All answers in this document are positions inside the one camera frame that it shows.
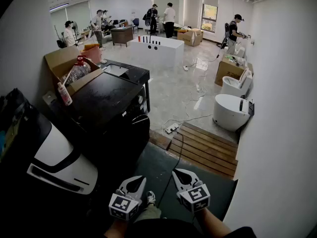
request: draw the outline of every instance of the white bathtub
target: white bathtub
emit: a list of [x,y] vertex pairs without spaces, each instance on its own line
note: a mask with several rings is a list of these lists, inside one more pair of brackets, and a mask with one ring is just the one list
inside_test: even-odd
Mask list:
[[138,41],[138,38],[132,40],[130,42],[132,55],[142,62],[154,62],[168,67],[174,67],[183,62],[183,41],[151,36],[151,43],[149,42],[149,35],[141,36],[141,42]]

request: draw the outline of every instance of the marble floor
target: marble floor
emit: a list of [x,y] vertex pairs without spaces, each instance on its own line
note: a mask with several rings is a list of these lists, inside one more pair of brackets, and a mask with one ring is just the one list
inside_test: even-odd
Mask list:
[[[96,37],[86,40],[84,44],[97,43]],[[151,111],[148,116],[151,120],[151,129],[172,138],[173,133],[168,135],[165,128],[173,123],[181,124],[184,120],[204,130],[237,142],[237,135],[222,129],[212,120],[215,96],[220,93],[221,87],[214,84],[219,62],[224,50],[220,50],[220,56],[215,60],[219,47],[213,42],[203,40],[200,45],[191,47],[185,45],[183,63],[176,67],[159,66],[153,61],[152,64],[132,56],[131,47],[112,42],[103,44],[103,58],[138,66],[150,71],[149,89]],[[207,70],[197,68],[196,65],[183,69],[183,65],[190,66],[201,59],[208,64]]]

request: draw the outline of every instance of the man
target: man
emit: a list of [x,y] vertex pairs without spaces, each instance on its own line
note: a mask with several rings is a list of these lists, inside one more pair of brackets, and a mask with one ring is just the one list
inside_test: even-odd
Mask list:
[[169,2],[164,12],[163,21],[165,21],[165,33],[167,38],[173,37],[174,32],[175,10],[172,8],[172,6],[173,4]]
[[66,21],[65,23],[64,38],[68,47],[76,44],[73,31],[71,29],[71,21]]
[[246,38],[246,36],[243,36],[237,33],[237,30],[238,30],[237,23],[240,23],[241,20],[242,20],[241,15],[236,14],[234,15],[234,20],[232,20],[229,24],[229,38],[228,38],[228,51],[227,51],[227,54],[229,55],[234,54],[237,37],[241,37],[243,39]]
[[[188,222],[175,219],[160,219],[161,210],[155,206],[155,195],[152,191],[147,192],[148,206],[128,227],[128,222],[115,220],[112,226],[105,232],[107,238],[202,238],[197,229]],[[206,237],[214,238],[256,238],[251,228],[243,227],[234,232],[207,208],[195,213]]]
[[101,24],[102,24],[102,18],[101,16],[103,15],[102,10],[97,11],[97,15],[91,20],[91,25],[93,27],[95,36],[97,38],[97,41],[99,43],[99,49],[100,50],[105,50],[103,48],[103,34],[101,32]]
[[153,4],[151,11],[152,11],[152,15],[151,15],[151,24],[150,24],[150,34],[152,35],[156,35],[156,31],[157,31],[157,19],[156,17],[159,18],[158,16],[158,10],[157,10],[157,5]]

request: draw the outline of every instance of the wooden step platform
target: wooden step platform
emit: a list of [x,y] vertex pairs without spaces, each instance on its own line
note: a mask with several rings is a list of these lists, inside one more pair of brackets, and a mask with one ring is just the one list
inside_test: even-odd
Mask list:
[[215,174],[233,179],[238,145],[187,122],[174,135],[170,153]]

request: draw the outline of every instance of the cardboard box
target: cardboard box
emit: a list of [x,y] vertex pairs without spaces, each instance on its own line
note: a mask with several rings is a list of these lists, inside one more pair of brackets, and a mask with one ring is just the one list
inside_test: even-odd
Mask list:
[[[45,55],[46,62],[48,63],[48,66],[52,72],[55,89],[57,89],[58,82],[63,83],[61,78],[73,68],[74,64],[77,62],[77,57],[80,55],[81,53],[76,46],[56,50]],[[84,58],[84,61],[90,65],[91,73],[76,80],[66,87],[70,96],[79,91],[87,83],[98,77],[103,72],[101,68],[99,68],[90,60]]]
[[[233,77],[235,79],[239,79],[244,71],[244,67],[242,65],[237,66],[235,63],[229,61],[226,58],[227,54],[224,54],[222,60],[219,63],[218,71],[216,79],[214,80],[215,84],[222,86],[222,78],[224,76]],[[253,67],[251,63],[248,63],[249,70],[252,72],[253,75]]]
[[203,39],[203,35],[201,30],[199,29],[191,29],[187,33],[177,33],[177,39],[180,41],[184,41],[186,45],[189,46],[197,46],[200,44]]

